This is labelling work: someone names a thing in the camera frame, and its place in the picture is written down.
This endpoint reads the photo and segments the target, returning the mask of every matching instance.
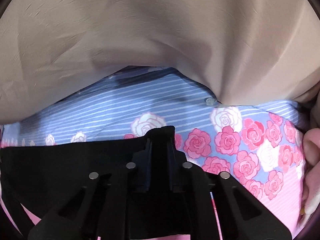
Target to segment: blue fabric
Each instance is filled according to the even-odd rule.
[[[174,125],[177,133],[193,128],[210,132],[210,114],[218,106],[207,87],[173,68],[135,68],[106,77],[21,122],[5,125],[3,140],[17,146],[45,145],[45,138],[52,134],[55,143],[64,144],[79,131],[86,141],[122,139],[132,133],[133,120],[147,112]],[[238,109],[243,118],[255,117],[264,123],[271,112],[302,130],[308,125],[298,103],[289,100]]]

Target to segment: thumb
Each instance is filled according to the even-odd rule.
[[[320,129],[314,128],[303,137],[303,152],[308,163],[315,166],[320,160]]]
[[[309,188],[304,211],[307,215],[311,215],[316,211],[320,203],[320,163],[317,163],[306,175],[306,184]]]

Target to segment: white stripe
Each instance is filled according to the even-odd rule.
[[[275,109],[278,109],[278,108],[281,108],[281,107],[284,107],[284,106],[287,106],[287,105],[281,105],[281,106],[277,106],[277,107],[272,107],[272,108],[268,108],[266,109],[266,111],[270,112],[271,110],[275,110]]]
[[[177,77],[176,76],[173,76],[173,77],[167,77],[166,78],[168,81],[165,81],[165,82],[156,82],[156,83],[153,83],[151,85],[146,85],[146,86],[141,86],[143,83],[139,83],[139,84],[136,84],[136,85],[129,85],[129,86],[126,86],[126,87],[123,87],[123,88],[116,88],[116,89],[112,89],[112,88],[107,88],[107,89],[112,89],[110,91],[106,91],[106,92],[99,92],[99,90],[97,90],[97,92],[99,92],[97,95],[91,95],[90,96],[90,99],[91,98],[95,98],[97,96],[101,96],[101,95],[104,95],[104,94],[108,94],[108,93],[113,93],[115,90],[118,90],[118,91],[121,91],[121,90],[125,90],[124,92],[122,92],[122,94],[125,94],[125,93],[130,93],[132,91],[136,91],[136,90],[139,90],[139,89],[145,89],[147,87],[154,87],[154,86],[158,86],[158,85],[163,85],[163,84],[167,84],[167,83],[171,83],[171,82],[176,82],[177,81]],[[74,100],[68,100],[68,101],[64,101],[62,100],[60,103],[59,103],[59,108],[61,108],[62,106],[66,105],[66,104],[70,104],[74,101],[78,101],[80,99],[82,99],[83,97],[88,97],[88,94],[86,93],[86,91],[81,91],[83,94],[72,94],[70,97],[72,96],[76,96],[76,98]]]
[[[256,115],[256,114],[269,114],[269,113],[268,112],[258,112],[258,113],[252,113],[252,114],[244,114],[244,115],[241,115],[241,116],[245,117],[245,116]]]
[[[201,97],[201,98],[195,98],[195,99],[190,99],[190,100],[186,100],[184,102],[192,102],[192,101],[197,101],[197,100],[200,100],[200,99],[204,99],[204,98],[207,98],[207,96],[205,97]],[[164,104],[164,105],[161,105],[161,106],[168,106],[168,105],[176,105],[176,104],[179,104],[180,102],[174,102],[174,103],[170,103],[170,104]],[[183,106],[183,107],[177,107],[177,108],[174,108],[174,109],[170,109],[169,111],[172,111],[172,110],[179,110],[179,109],[185,109],[186,107],[194,107],[194,105],[191,105],[191,106]],[[136,107],[136,108],[133,108],[133,109],[129,109],[129,110],[125,110],[125,111],[121,111],[121,112],[117,112],[117,114],[119,113],[125,113],[125,112],[128,112],[128,111],[132,111],[132,110],[137,110],[137,109],[141,109],[142,107]],[[154,114],[157,114],[157,113],[160,113],[160,112],[168,112],[168,109],[166,110],[163,110],[163,111],[157,111],[157,112],[154,112]],[[105,117],[105,116],[108,116],[108,115],[114,115],[115,113],[109,113],[109,114],[105,114],[105,115],[100,115],[100,116],[95,116],[96,117]],[[74,124],[71,125],[71,126],[68,126],[67,128],[71,128],[71,127],[75,127],[75,126],[82,126],[82,125],[86,125],[86,124],[92,124],[92,123],[99,123],[99,122],[105,122],[105,121],[110,121],[110,120],[114,120],[115,118],[114,117],[111,117],[111,118],[106,118],[106,119],[100,119],[100,120],[96,120],[96,121],[90,121],[90,122],[85,122],[85,123],[81,123],[81,124]],[[46,127],[42,130],[49,130],[50,127]],[[63,127],[63,128],[55,128],[55,134],[60,134],[60,133],[65,133],[65,132],[69,132],[69,131],[74,131],[74,130],[81,130],[83,129],[82,127],[81,128],[78,128],[78,129],[72,129],[72,130],[65,130],[66,127]]]
[[[200,129],[200,128],[204,128],[204,127],[208,127],[208,126],[212,126],[212,124],[210,123],[210,124],[204,124],[204,125],[197,125],[197,126],[195,126],[195,127],[193,127],[193,128],[190,128],[190,129],[185,129],[185,130],[177,130],[177,131],[176,131],[176,133],[181,133],[181,132],[192,131],[192,130],[193,130],[193,129],[195,129],[195,128],[198,128],[198,129]]]
[[[172,95],[179,95],[179,94],[182,93],[182,94],[183,94],[182,96],[175,97],[175,98],[168,98],[168,99],[165,99],[165,100],[162,100],[162,101],[158,101],[158,103],[160,103],[160,102],[165,102],[165,101],[168,101],[168,100],[183,98],[183,97],[186,96],[186,95],[184,94],[185,92],[188,92],[188,90],[187,90],[187,91],[183,91],[183,92],[179,92],[179,93],[171,94],[171,96],[172,96]],[[204,92],[201,91],[201,92],[198,92],[198,93],[190,94],[190,95],[188,95],[188,96],[197,95],[197,94],[202,94],[202,93],[204,93]],[[160,97],[160,98],[158,98],[158,99],[167,98],[167,97],[168,97],[168,96],[166,95],[166,96]],[[99,113],[105,113],[105,112],[108,112],[108,111],[110,111],[110,110],[119,109],[119,108],[124,108],[124,107],[131,106],[131,105],[142,104],[142,103],[150,102],[150,101],[153,102],[153,101],[154,101],[154,98],[149,99],[149,100],[145,100],[145,101],[142,101],[142,102],[139,102],[139,103],[134,103],[134,104],[125,105],[125,106],[119,106],[119,107],[114,107],[114,108],[107,108],[107,109],[105,109],[106,106],[97,107],[97,108],[94,108],[94,109],[90,109],[90,110],[88,110],[88,111],[79,112],[79,113],[77,113],[77,114],[73,113],[71,116],[69,115],[68,117],[65,117],[65,118],[61,118],[61,116],[59,116],[59,119],[58,119],[58,120],[50,121],[50,126],[51,126],[51,125],[60,124],[60,123],[62,123],[64,120],[75,121],[75,120],[83,119],[84,117],[96,115],[96,114],[99,114]],[[129,110],[127,110],[127,111],[131,111],[131,110],[135,110],[135,109],[139,109],[139,108],[141,108],[141,107],[129,109]],[[99,118],[99,117],[104,117],[104,116],[106,116],[106,115],[93,116],[93,118]]]
[[[106,138],[111,138],[111,137],[124,137],[126,134],[121,133],[121,134],[112,134],[112,135],[105,135],[105,136],[95,136],[95,137],[88,137],[87,140],[91,139],[106,139]]]
[[[299,119],[299,115],[297,115],[291,122],[295,123],[298,121],[298,119]]]
[[[192,116],[192,117],[175,119],[175,120],[172,120],[172,121],[167,121],[167,123],[175,123],[175,122],[179,122],[179,121],[185,121],[185,120],[195,119],[195,118],[197,118],[197,117],[204,116],[204,115],[209,115],[209,114],[210,114],[210,113],[205,113],[205,114],[194,115],[194,116]]]
[[[195,122],[190,122],[190,123],[186,123],[186,124],[176,125],[175,128],[184,127],[184,126],[189,126],[189,125],[191,125],[191,124],[200,123],[200,122],[206,122],[206,121],[209,121],[209,120],[210,120],[210,119],[207,118],[207,119],[203,119],[203,120],[201,120],[201,121],[195,121]]]
[[[240,112],[247,112],[247,111],[261,111],[260,109],[258,108],[249,108],[249,109],[244,109],[244,110],[240,110]]]
[[[172,85],[172,86],[168,86],[168,87],[166,87],[166,88],[178,87],[178,86],[184,86],[184,85],[185,85],[184,83],[182,83],[182,84],[175,84],[175,85]],[[141,94],[149,93],[150,91],[158,91],[158,90],[159,90],[159,88],[156,88],[156,89],[153,89],[153,90],[144,90],[143,92],[136,93],[136,94],[134,94],[134,95],[141,95]],[[174,89],[174,90],[169,90],[169,91],[165,91],[164,93],[169,93],[169,92],[172,92],[172,91],[175,91],[175,90],[176,90],[176,89]],[[119,96],[120,94],[123,94],[123,93],[112,94],[112,95],[105,96],[105,97],[102,97],[102,98],[100,97],[100,98],[98,98],[98,99],[96,99],[96,100],[91,100],[91,101],[89,101],[89,102],[83,103],[83,104],[81,104],[81,105],[73,106],[72,108],[68,108],[68,109],[65,109],[65,110],[63,110],[63,111],[59,111],[59,109],[61,109],[61,104],[57,104],[57,105],[55,106],[55,108],[58,108],[58,111],[55,113],[55,112],[54,112],[54,108],[53,108],[53,109],[49,109],[48,114],[50,115],[51,118],[52,118],[54,115],[56,115],[56,114],[58,114],[59,117],[64,117],[64,116],[70,114],[70,112],[73,113],[73,112],[75,111],[75,109],[77,109],[77,108],[80,108],[80,111],[82,111],[82,110],[84,110],[84,109],[88,109],[88,108],[93,107],[93,106],[97,106],[97,105],[105,104],[105,103],[107,103],[107,102],[111,102],[111,101],[114,100],[114,98],[116,98],[116,97]],[[96,103],[96,104],[92,105],[93,102],[96,102],[96,101],[99,101],[99,100],[103,100],[103,99],[106,99],[106,98],[109,98],[109,97],[112,97],[112,99],[109,100],[109,101],[103,101],[103,102]],[[125,96],[125,97],[123,97],[123,98],[127,98],[127,97],[132,97],[132,94],[127,95],[127,96]]]
[[[195,112],[199,112],[199,111],[203,111],[203,110],[207,110],[207,109],[213,109],[212,107],[205,107],[205,108],[199,108],[199,109],[196,109],[196,110],[192,110],[192,111],[188,111],[188,112],[180,112],[178,114],[169,114],[169,115],[163,115],[161,116],[162,118],[168,118],[168,117],[174,117],[174,116],[179,116],[179,115],[186,115],[186,114],[191,114],[191,113],[195,113]]]
[[[289,118],[291,118],[292,116],[295,116],[295,115],[297,115],[297,113],[293,113],[293,114],[287,116],[286,119],[289,119]]]

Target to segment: metal screw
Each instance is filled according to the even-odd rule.
[[[184,167],[185,169],[190,169],[192,167],[192,163],[185,162],[185,163],[182,164],[182,167]]]
[[[223,179],[229,179],[230,178],[230,173],[226,171],[220,172],[220,177]]]
[[[126,165],[127,169],[134,169],[136,167],[136,164],[133,162],[127,163]]]
[[[97,172],[91,172],[89,174],[89,179],[96,179],[97,177],[99,177],[99,173]]]

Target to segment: black bracket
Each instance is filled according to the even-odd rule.
[[[204,172],[174,147],[174,127],[153,129],[127,165],[92,172],[28,240],[129,240],[190,234],[219,240],[291,240],[289,230],[228,172]]]

